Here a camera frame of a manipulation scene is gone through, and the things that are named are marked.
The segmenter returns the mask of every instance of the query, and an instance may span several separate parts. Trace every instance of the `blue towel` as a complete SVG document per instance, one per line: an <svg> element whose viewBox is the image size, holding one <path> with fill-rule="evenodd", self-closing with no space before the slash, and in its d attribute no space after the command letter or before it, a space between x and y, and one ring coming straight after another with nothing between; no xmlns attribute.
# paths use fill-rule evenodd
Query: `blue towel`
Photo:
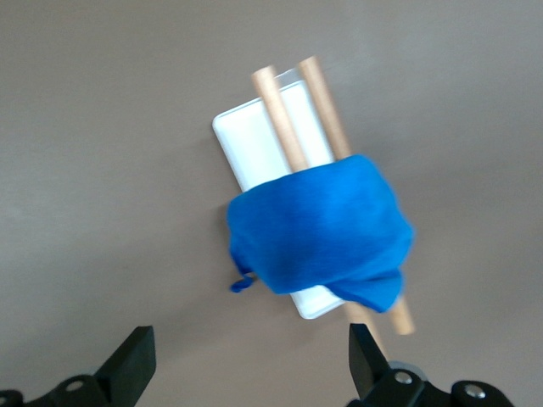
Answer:
<svg viewBox="0 0 543 407"><path fill-rule="evenodd" d="M400 294L399 267L413 240L387 182L355 155L255 187L230 203L230 253L250 286L274 293L322 285L377 312Z"/></svg>

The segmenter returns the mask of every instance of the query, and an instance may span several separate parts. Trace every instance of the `wooden dowel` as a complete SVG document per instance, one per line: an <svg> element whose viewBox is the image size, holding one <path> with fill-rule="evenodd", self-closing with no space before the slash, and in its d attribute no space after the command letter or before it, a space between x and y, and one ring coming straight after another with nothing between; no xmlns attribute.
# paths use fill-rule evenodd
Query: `wooden dowel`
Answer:
<svg viewBox="0 0 543 407"><path fill-rule="evenodd" d="M304 59L298 64L298 70L309 89L333 155L336 159L345 159L353 155L349 139L345 134L338 110L332 98L332 93L328 89L318 58L313 56Z"/></svg>
<svg viewBox="0 0 543 407"><path fill-rule="evenodd" d="M415 324L407 307L405 297L398 297L398 300L390 309L389 315L398 335L411 335L415 331Z"/></svg>
<svg viewBox="0 0 543 407"><path fill-rule="evenodd" d="M288 115L287 107L281 97L275 69L270 65L257 70L252 75L252 79L256 92L262 98L270 122L283 147L290 169L293 172L306 170L309 165L305 159L304 150L299 144L292 120Z"/></svg>
<svg viewBox="0 0 543 407"><path fill-rule="evenodd" d="M338 110L332 98L321 65L316 56L301 61L298 69L307 85L313 104L322 127L326 133L333 155L336 159L344 159L352 155L349 138L341 124ZM407 302L399 297L393 308L389 311L390 319L399 335L409 335L415 331L415 325Z"/></svg>
<svg viewBox="0 0 543 407"><path fill-rule="evenodd" d="M383 339L381 339L381 335L379 335L379 331L375 326L370 309L350 301L345 302L342 308L345 311L345 314L347 314L347 320L349 320L349 323L366 324L367 329L370 330L375 343L379 346L379 349L381 349L385 359L388 359L389 356L384 348Z"/></svg>

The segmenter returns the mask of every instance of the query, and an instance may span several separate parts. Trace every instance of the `screw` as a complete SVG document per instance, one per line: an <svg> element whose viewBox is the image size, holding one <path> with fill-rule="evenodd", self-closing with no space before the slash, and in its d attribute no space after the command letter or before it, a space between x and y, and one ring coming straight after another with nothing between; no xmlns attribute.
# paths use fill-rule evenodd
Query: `screw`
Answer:
<svg viewBox="0 0 543 407"><path fill-rule="evenodd" d="M413 383L413 378L409 376L407 373L405 373L404 371L399 371L398 373L396 373L394 375L394 379L396 379L396 381L401 384Z"/></svg>
<svg viewBox="0 0 543 407"><path fill-rule="evenodd" d="M479 386L475 386L474 384L468 384L464 390L466 390L468 396L471 396L474 399L484 399L486 397L484 390Z"/></svg>
<svg viewBox="0 0 543 407"><path fill-rule="evenodd" d="M78 390L82 387L83 387L83 382L81 380L76 380L75 382L72 382L68 386L66 386L66 391L74 392L75 390Z"/></svg>

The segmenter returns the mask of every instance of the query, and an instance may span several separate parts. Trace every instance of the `gray surface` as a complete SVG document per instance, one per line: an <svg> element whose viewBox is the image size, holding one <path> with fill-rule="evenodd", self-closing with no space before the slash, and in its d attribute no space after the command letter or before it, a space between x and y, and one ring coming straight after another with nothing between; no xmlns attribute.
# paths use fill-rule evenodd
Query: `gray surface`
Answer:
<svg viewBox="0 0 543 407"><path fill-rule="evenodd" d="M0 387L37 396L153 324L141 406L355 395L340 310L227 291L238 187L210 122L316 53L418 230L418 331L380 317L390 356L540 405L542 21L540 0L1 1Z"/></svg>

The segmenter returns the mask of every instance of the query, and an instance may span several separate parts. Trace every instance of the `white plastic tray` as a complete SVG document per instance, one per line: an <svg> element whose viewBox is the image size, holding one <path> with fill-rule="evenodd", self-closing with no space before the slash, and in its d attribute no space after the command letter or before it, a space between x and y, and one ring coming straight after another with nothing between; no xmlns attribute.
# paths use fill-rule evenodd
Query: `white plastic tray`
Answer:
<svg viewBox="0 0 543 407"><path fill-rule="evenodd" d="M305 83L296 81L281 92L310 166L332 163L332 152ZM213 129L242 191L290 173L259 99L219 114L213 120ZM308 320L326 314L344 302L322 286L291 296L299 314Z"/></svg>

